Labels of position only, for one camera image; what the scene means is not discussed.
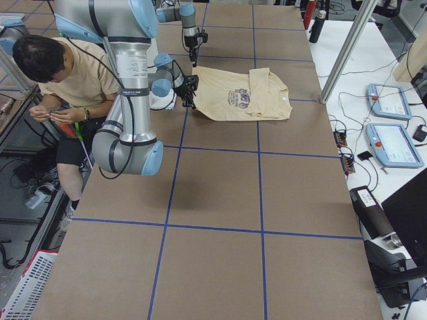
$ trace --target red bottle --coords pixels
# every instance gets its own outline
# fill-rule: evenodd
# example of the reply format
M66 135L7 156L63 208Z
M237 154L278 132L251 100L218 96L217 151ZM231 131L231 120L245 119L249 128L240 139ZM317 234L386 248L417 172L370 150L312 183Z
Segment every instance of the red bottle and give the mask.
M314 11L316 10L317 4L318 4L317 0L309 0L307 3L306 12L304 13L304 18L302 19L305 30L308 30L308 27L310 26L310 21L313 18Z

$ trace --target yellow t-shirt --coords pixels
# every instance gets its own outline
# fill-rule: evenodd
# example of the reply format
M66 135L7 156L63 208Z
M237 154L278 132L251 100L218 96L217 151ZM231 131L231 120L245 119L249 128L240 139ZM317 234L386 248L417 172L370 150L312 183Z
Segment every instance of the yellow t-shirt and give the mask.
M57 95L71 107L90 109L105 100L104 95L117 93L119 85L113 75L93 57L72 45L66 38L53 38L66 43L74 55L73 70L59 83L39 83L42 95ZM110 69L105 51L94 43L72 40L77 46L94 55Z

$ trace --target white basket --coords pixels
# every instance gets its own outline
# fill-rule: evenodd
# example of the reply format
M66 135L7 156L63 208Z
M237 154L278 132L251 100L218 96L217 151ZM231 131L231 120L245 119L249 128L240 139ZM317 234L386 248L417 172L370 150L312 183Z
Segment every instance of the white basket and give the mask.
M30 320L37 302L40 300L47 279L51 274L57 253L52 251L36 252L24 270L18 286L0 311L0 320Z

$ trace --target hand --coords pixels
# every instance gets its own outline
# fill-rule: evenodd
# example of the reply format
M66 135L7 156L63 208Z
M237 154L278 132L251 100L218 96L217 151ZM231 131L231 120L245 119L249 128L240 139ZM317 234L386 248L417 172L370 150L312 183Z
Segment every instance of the hand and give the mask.
M30 108L29 114L38 122L49 120L49 110L42 104Z
M50 114L50 120L57 123L72 124L83 121L85 113L79 109L66 109L61 111L54 111Z

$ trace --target white table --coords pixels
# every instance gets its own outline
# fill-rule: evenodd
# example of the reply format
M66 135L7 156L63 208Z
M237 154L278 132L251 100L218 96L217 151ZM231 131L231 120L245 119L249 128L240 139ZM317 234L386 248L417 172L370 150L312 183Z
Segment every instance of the white table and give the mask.
M327 77L325 76L330 74L351 25L351 21L325 21L318 42L310 43L310 49L314 63L316 64L316 71L322 88L327 80ZM377 117L372 113L370 114L370 107L365 98L366 88L369 83L399 85L405 90L412 88L410 83L400 83L394 79L392 70L396 66L396 58L379 32L377 26L374 23L368 23L354 47L354 50L352 51L342 73L360 71L375 72L350 73L342 75L326 104L328 114L331 115L330 119L336 118L342 121L345 123L347 129L357 129L357 131L348 131L346 137L348 146L355 155L363 151L370 150L368 140L365 130L360 134L359 130L361 129L361 125L345 117L343 111L347 116L365 124L369 122L401 123L406 126L406 121ZM421 103L421 100L415 90L411 89L406 91L405 94L409 103ZM427 119L427 110L425 106L410 106L410 109L413 115ZM423 121L420 118L414 117L410 120L407 129L410 136L414 134L415 129L419 124L423 124ZM337 129L344 128L341 123L337 123L336 121L331 122L331 125L333 129L335 127ZM419 147L417 148L417 151L424 163L427 164L427 146ZM361 162L357 158L356 160L358 163L363 165L372 176L372 182L369 186L370 189L372 189L376 184L376 173L374 168L367 161ZM371 158L371 162L374 164L376 171L378 172L378 186L373 191L373 194L379 203L383 202L383 200L387 199L391 194L393 194L393 192L398 190L401 186L411 180L411 178L415 177L419 172L425 169L425 166L419 169L383 169L375 157ZM369 175L365 170L363 170L363 168L355 164L355 170L355 173L348 176L347 185L349 190L355 187L367 185L369 182ZM399 251L407 254L404 249L398 249L391 252L397 253ZM380 295L378 295L378 299L385 319L390 319L395 313L401 313L403 318L405 309L399 310L397 308L388 308ZM422 320L425 319L426 315L427 301L420 301L412 304L408 320Z

